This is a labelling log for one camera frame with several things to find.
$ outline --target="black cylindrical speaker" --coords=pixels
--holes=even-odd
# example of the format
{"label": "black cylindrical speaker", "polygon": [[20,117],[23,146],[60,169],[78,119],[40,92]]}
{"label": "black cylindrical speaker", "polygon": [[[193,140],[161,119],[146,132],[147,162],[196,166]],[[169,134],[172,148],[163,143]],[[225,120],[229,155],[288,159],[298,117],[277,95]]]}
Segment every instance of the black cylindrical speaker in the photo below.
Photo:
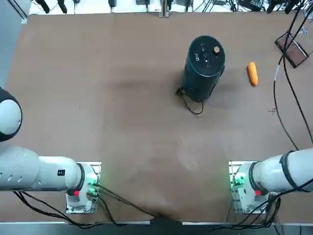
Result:
{"label": "black cylindrical speaker", "polygon": [[195,102],[208,99],[225,67],[222,45],[210,36],[199,36],[190,45],[183,79],[184,93]]}

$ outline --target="black band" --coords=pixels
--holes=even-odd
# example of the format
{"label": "black band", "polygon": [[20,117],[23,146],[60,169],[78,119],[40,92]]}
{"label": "black band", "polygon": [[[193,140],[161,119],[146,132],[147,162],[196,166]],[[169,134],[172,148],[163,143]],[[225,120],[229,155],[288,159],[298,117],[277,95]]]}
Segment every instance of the black band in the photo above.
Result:
{"label": "black band", "polygon": [[249,168],[249,181],[254,191],[260,191],[261,195],[266,195],[268,191],[262,186],[258,186],[253,178],[253,169],[258,162],[253,162]]}
{"label": "black band", "polygon": [[298,185],[295,183],[295,181],[293,181],[293,179],[290,175],[290,172],[288,169],[288,156],[292,152],[293,151],[289,151],[288,153],[283,154],[279,160],[279,163],[282,165],[283,173],[286,177],[286,180],[295,190],[301,191],[301,192],[310,192],[310,191],[306,191],[305,189],[299,188]]}
{"label": "black band", "polygon": [[79,184],[75,190],[80,191],[82,189],[82,187],[84,185],[84,181],[85,181],[85,170],[80,163],[76,163],[76,164],[79,166],[79,168],[81,170],[81,177],[80,177]]}

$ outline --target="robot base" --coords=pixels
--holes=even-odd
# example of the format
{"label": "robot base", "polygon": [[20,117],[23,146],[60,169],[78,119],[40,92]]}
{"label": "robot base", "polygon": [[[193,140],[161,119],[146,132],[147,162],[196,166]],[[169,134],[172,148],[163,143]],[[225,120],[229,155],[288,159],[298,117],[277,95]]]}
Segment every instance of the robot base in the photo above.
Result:
{"label": "robot base", "polygon": [[67,213],[82,214],[92,213],[97,210],[97,198],[87,196],[87,192],[94,193],[95,189],[91,183],[99,183],[101,163],[80,163],[85,171],[85,181],[80,191],[73,196],[66,194]]}
{"label": "robot base", "polygon": [[[236,167],[239,167],[237,173],[230,172],[230,175],[233,176],[233,189],[232,189],[232,198],[235,202],[235,210],[244,214],[250,214],[256,207],[268,200],[268,195],[257,196],[254,189],[252,188],[249,181],[249,168],[252,162],[243,162],[243,164],[238,164]],[[255,210],[253,213],[259,214],[267,204]]]}

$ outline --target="table surface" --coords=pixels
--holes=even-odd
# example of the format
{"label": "table surface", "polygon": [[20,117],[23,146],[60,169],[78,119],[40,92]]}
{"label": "table surface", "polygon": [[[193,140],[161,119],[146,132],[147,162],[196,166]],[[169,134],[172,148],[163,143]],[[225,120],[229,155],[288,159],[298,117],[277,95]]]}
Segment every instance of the table surface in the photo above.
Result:
{"label": "table surface", "polygon": [[[292,149],[274,108],[280,52],[274,41],[292,16],[283,13],[105,14],[36,16],[23,25],[7,89],[20,102],[23,126],[10,142],[40,155],[101,161],[101,183],[152,212],[182,221],[222,222],[230,200],[228,161],[264,160]],[[225,49],[225,71],[203,115],[175,95],[194,38],[211,35]],[[254,61],[259,85],[246,66]],[[311,59],[291,81],[309,123]],[[300,148],[308,133],[282,69],[277,100]],[[64,210],[60,192],[37,196]],[[1,221],[54,221],[2,192]],[[278,221],[311,223],[312,194],[282,199]],[[148,216],[108,199],[116,220]],[[75,216],[106,220],[102,210]],[[228,221],[235,221],[229,216]]]}

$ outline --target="black cable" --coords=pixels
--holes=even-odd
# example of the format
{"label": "black cable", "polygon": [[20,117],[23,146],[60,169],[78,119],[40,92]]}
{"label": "black cable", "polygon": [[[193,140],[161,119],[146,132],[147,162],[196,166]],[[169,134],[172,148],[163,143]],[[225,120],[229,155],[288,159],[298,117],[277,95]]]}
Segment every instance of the black cable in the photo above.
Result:
{"label": "black cable", "polygon": [[[304,3],[304,1],[301,2],[297,13],[300,12],[300,9],[301,9],[303,3]],[[312,12],[313,12],[313,7],[310,6],[310,9],[309,9],[307,15],[305,16],[305,18],[304,18],[302,24],[299,26],[299,29],[297,30],[296,34],[295,34],[294,37],[292,38],[292,40],[291,40],[291,42],[290,42],[290,45],[291,45],[291,43],[294,41],[294,39],[295,39],[295,37],[298,35],[298,33],[300,32],[302,26],[304,25],[305,21],[307,20],[307,18],[309,17],[309,15],[310,15]],[[297,103],[297,106],[298,106],[298,108],[299,108],[299,111],[300,111],[300,113],[301,113],[301,116],[302,116],[302,118],[303,118],[303,120],[304,120],[304,123],[305,123],[305,125],[306,125],[306,128],[307,128],[307,130],[308,130],[308,132],[309,132],[309,136],[310,136],[311,142],[312,142],[312,144],[313,144],[313,136],[312,136],[311,130],[310,130],[310,128],[309,128],[308,121],[307,121],[307,119],[306,119],[306,117],[305,117],[305,115],[304,115],[304,113],[303,113],[303,111],[302,111],[302,108],[301,108],[301,105],[300,105],[300,103],[299,103],[298,97],[297,97],[297,95],[296,95],[296,93],[295,93],[295,91],[294,91],[294,89],[293,89],[292,83],[291,83],[291,81],[290,81],[290,79],[289,79],[289,76],[288,76],[287,67],[286,67],[286,54],[287,54],[287,50],[288,50],[287,41],[288,41],[289,35],[291,34],[291,28],[292,28],[292,26],[289,28],[289,31],[287,32],[286,40],[285,40],[285,44],[284,44],[284,53],[283,53],[284,71],[285,71],[285,75],[286,75],[288,84],[289,84],[289,86],[290,86],[290,88],[291,88],[291,91],[292,91],[292,94],[293,94],[293,96],[294,96],[294,99],[295,99],[295,101],[296,101],[296,103]]]}
{"label": "black cable", "polygon": [[211,12],[211,11],[212,11],[212,9],[213,9],[213,7],[214,7],[214,5],[215,5],[216,1],[217,1],[217,0],[214,0],[214,2],[213,2],[213,4],[212,4],[212,7],[211,7],[211,9],[209,10],[209,12]]}
{"label": "black cable", "polygon": [[192,12],[197,11],[203,4],[205,4],[205,0],[203,0],[203,2],[202,2],[194,11],[192,11]]}
{"label": "black cable", "polygon": [[233,1],[233,0],[228,0],[227,2],[229,3],[230,10],[231,10],[232,12],[236,12],[236,11],[239,10],[239,9],[236,9],[236,5],[234,4],[234,1]]}
{"label": "black cable", "polygon": [[145,214],[148,214],[148,215],[150,215],[150,216],[152,216],[152,217],[157,217],[156,215],[154,215],[154,214],[152,214],[152,213],[150,213],[150,212],[148,212],[148,211],[146,211],[146,210],[140,208],[139,206],[135,205],[134,203],[132,203],[132,202],[130,202],[130,201],[127,201],[126,199],[122,198],[121,196],[117,195],[116,193],[112,192],[111,190],[107,189],[106,187],[102,186],[101,184],[92,184],[92,185],[94,185],[94,186],[96,186],[96,187],[100,187],[101,189],[104,189],[105,191],[109,192],[110,194],[114,195],[115,197],[117,197],[117,198],[119,198],[120,200],[124,201],[124,202],[127,203],[128,205],[130,205],[130,206],[136,208],[137,210],[139,210],[139,211],[141,211],[141,212],[143,212],[143,213],[145,213]]}
{"label": "black cable", "polygon": [[[299,29],[297,30],[296,34],[294,35],[294,37],[292,38],[292,40],[290,41],[290,43],[289,43],[288,46],[287,46],[288,37],[289,37],[289,35],[290,35],[290,33],[291,33],[292,27],[293,27],[293,25],[294,25],[294,23],[295,23],[295,20],[296,20],[298,14],[299,14],[300,9],[301,9],[301,7],[303,6],[304,2],[305,2],[305,0],[303,0],[303,1],[300,3],[300,7],[299,7],[298,11],[296,12],[296,14],[295,14],[295,16],[294,16],[294,18],[293,18],[293,20],[292,20],[292,22],[291,22],[291,25],[290,25],[290,27],[289,27],[289,29],[287,30],[286,39],[285,39],[285,44],[284,44],[284,50],[283,50],[283,55],[281,56],[281,58],[280,58],[280,60],[279,60],[279,62],[278,62],[278,65],[280,65],[280,63],[281,63],[282,60],[285,61],[285,57],[286,57],[288,48],[290,47],[290,45],[291,45],[292,42],[294,41],[295,37],[296,37],[296,36],[298,35],[298,33],[300,32],[300,30],[301,30],[301,28],[302,28],[302,25],[305,23],[307,17],[308,17],[309,14],[310,14],[310,12],[309,12],[309,13],[306,15],[306,17],[304,18],[304,21],[302,22],[301,26],[299,27]],[[307,127],[308,132],[309,132],[309,135],[310,135],[310,137],[311,137],[311,141],[312,141],[312,143],[313,143],[313,139],[312,139],[312,134],[311,134],[310,128],[309,128],[309,126],[308,126],[308,124],[307,124],[307,121],[306,121],[306,118],[305,118],[305,116],[304,116],[304,114],[303,114],[303,112],[302,112],[300,103],[299,103],[298,98],[297,98],[297,96],[296,96],[296,94],[295,94],[295,92],[294,92],[294,89],[293,89],[292,84],[291,84],[291,82],[290,82],[290,80],[289,80],[289,77],[287,77],[287,80],[289,81],[289,85],[290,85],[290,87],[291,87],[291,90],[293,91],[292,93],[293,93],[293,95],[294,95],[294,98],[296,99],[298,108],[299,108],[299,110],[300,110],[300,112],[301,112],[302,118],[304,119],[304,122],[305,122],[306,127]],[[282,122],[282,119],[281,119],[281,117],[280,117],[280,115],[279,115],[278,105],[277,105],[277,101],[276,101],[276,89],[275,89],[275,88],[276,88],[276,78],[275,78],[274,83],[273,83],[273,95],[274,95],[274,104],[275,104],[275,109],[276,109],[276,112],[277,112],[277,116],[278,116],[278,119],[279,119],[279,121],[280,121],[280,124],[282,125],[282,127],[283,127],[283,129],[284,129],[286,135],[288,136],[288,138],[289,138],[290,141],[292,142],[292,144],[293,144],[293,146],[295,147],[295,149],[298,150],[298,147],[296,146],[295,142],[293,141],[293,139],[291,138],[290,134],[289,134],[288,131],[286,130],[286,128],[285,128],[285,126],[284,126],[284,124],[283,124],[283,122]]]}
{"label": "black cable", "polygon": [[205,7],[203,8],[202,12],[206,12],[206,11],[207,11],[207,9],[209,8],[209,5],[210,5],[211,2],[212,2],[212,0],[209,0],[209,1],[206,3],[206,5],[205,5]]}
{"label": "black cable", "polygon": [[[39,7],[40,5],[37,4],[37,3],[35,3],[33,0],[30,0],[30,2],[31,2],[32,4],[34,4],[34,5],[36,5],[36,7],[39,8],[41,11],[44,11],[41,7]],[[57,7],[57,5],[58,5],[58,3],[55,4],[55,6],[54,6],[49,12],[53,11],[53,10]]]}
{"label": "black cable", "polygon": [[279,11],[283,4],[280,4],[280,6],[276,9],[276,11]]}
{"label": "black cable", "polygon": [[[299,187],[296,187],[296,188],[293,188],[293,189],[290,189],[290,190],[287,190],[285,192],[281,192],[279,193],[278,195],[275,195],[275,196],[271,196],[268,198],[267,201],[261,203],[259,206],[257,206],[255,209],[253,209],[250,214],[248,214],[246,216],[245,219],[243,219],[240,223],[238,224],[235,224],[235,225],[231,225],[231,226],[227,226],[227,225],[222,225],[222,226],[218,226],[216,228],[213,228],[210,230],[210,232],[212,231],[215,231],[215,230],[221,230],[221,229],[233,229],[233,230],[241,230],[243,228],[245,229],[259,229],[259,228],[268,228],[269,226],[271,226],[271,224],[273,223],[277,213],[278,213],[278,210],[280,208],[280,205],[281,205],[281,196],[285,195],[285,194],[288,194],[288,193],[291,193],[291,192],[295,192],[297,190],[300,190],[310,184],[313,183],[313,179],[310,179],[309,181],[307,181],[306,183],[302,184],[301,186]],[[253,215],[253,213],[258,210],[259,208],[261,208],[263,205],[265,205],[266,203],[270,203],[270,205],[273,204],[273,202],[276,201],[276,205],[275,205],[275,209],[274,209],[274,212],[272,214],[272,216],[270,217],[270,219],[265,222],[264,224],[261,224],[261,225],[252,225],[252,224],[249,224],[249,225],[243,225],[243,223],[251,216]]]}
{"label": "black cable", "polygon": [[106,214],[107,214],[108,218],[110,219],[110,221],[111,221],[114,225],[116,225],[116,226],[123,226],[122,224],[118,224],[118,223],[113,219],[113,216],[112,216],[112,214],[111,214],[111,212],[110,212],[110,210],[109,210],[109,207],[108,207],[107,203],[105,202],[105,200],[104,200],[100,195],[97,195],[97,197],[102,201],[102,203],[103,203],[103,205],[104,205],[104,207],[105,207],[105,209],[106,209]]}
{"label": "black cable", "polygon": [[275,231],[277,232],[278,235],[281,235],[275,225],[274,225],[274,229],[275,229]]}
{"label": "black cable", "polygon": [[200,115],[200,114],[203,113],[203,108],[204,108],[203,101],[201,101],[201,105],[202,105],[201,111],[200,111],[200,112],[195,112],[195,111],[193,111],[193,110],[188,106],[188,104],[187,104],[187,102],[186,102],[186,100],[185,100],[185,98],[184,98],[184,96],[187,96],[187,97],[188,97],[188,95],[186,95],[186,94],[183,92],[183,89],[182,89],[182,88],[179,88],[179,89],[176,91],[176,94],[177,94],[179,97],[182,98],[182,100],[184,101],[184,104],[185,104],[186,108],[187,108],[192,114],[194,114],[194,115]]}
{"label": "black cable", "polygon": [[274,95],[274,104],[275,104],[275,110],[276,110],[276,113],[277,113],[277,116],[278,116],[278,119],[279,119],[279,122],[284,130],[284,132],[286,133],[286,135],[288,136],[289,140],[292,142],[294,148],[296,150],[299,150],[299,148],[297,147],[297,145],[295,144],[295,142],[293,141],[293,139],[291,138],[290,134],[288,133],[288,131],[286,130],[285,128],[285,125],[283,124],[283,121],[280,117],[280,114],[279,114],[279,111],[278,111],[278,105],[277,105],[277,100],[276,100],[276,80],[274,80],[274,83],[273,83],[273,95]]}
{"label": "black cable", "polygon": [[[43,215],[46,215],[46,216],[50,216],[50,217],[55,217],[55,218],[59,218],[59,219],[64,219],[66,220],[69,224],[72,224],[72,225],[75,225],[77,227],[79,227],[80,229],[90,229],[90,228],[93,228],[93,227],[96,227],[96,226],[99,226],[99,225],[103,225],[105,223],[93,223],[93,224],[83,224],[83,223],[77,223],[75,221],[73,221],[72,219],[70,219],[68,216],[66,216],[65,214],[63,214],[62,212],[60,212],[59,210],[57,210],[56,208],[54,208],[53,206],[49,205],[48,203],[26,193],[26,192],[13,192],[26,206],[28,206],[29,208],[31,208],[32,210],[34,210],[35,212],[37,213],[40,213],[40,214],[43,214]],[[30,203],[24,198],[23,194],[29,196],[30,198],[38,201],[38,202],[41,202],[43,204],[45,204],[46,206],[52,208],[53,210],[57,211],[58,213],[60,214],[55,214],[55,213],[49,213],[49,212],[45,212],[41,209],[38,209],[32,205],[30,205]]]}

